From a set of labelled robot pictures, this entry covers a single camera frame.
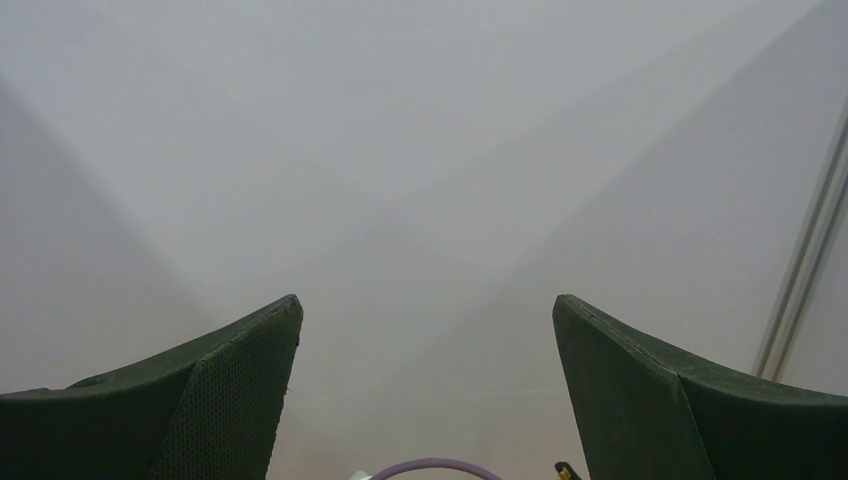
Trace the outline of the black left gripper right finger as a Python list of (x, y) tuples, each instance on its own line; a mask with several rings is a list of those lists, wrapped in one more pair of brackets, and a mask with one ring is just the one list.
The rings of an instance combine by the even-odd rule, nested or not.
[(843, 479), (847, 400), (739, 372), (573, 295), (552, 310), (594, 479)]

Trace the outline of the clear oil bottle gold spout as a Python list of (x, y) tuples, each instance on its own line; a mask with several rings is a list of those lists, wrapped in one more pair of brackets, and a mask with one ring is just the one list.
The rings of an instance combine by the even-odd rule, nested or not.
[(581, 477), (568, 462), (556, 462), (554, 468), (560, 480), (581, 480)]

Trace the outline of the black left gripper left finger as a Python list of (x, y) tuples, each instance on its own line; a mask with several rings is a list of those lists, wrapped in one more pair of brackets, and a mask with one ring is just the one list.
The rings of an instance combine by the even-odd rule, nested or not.
[(1, 398), (5, 479), (262, 479), (304, 318), (285, 296), (64, 389)]

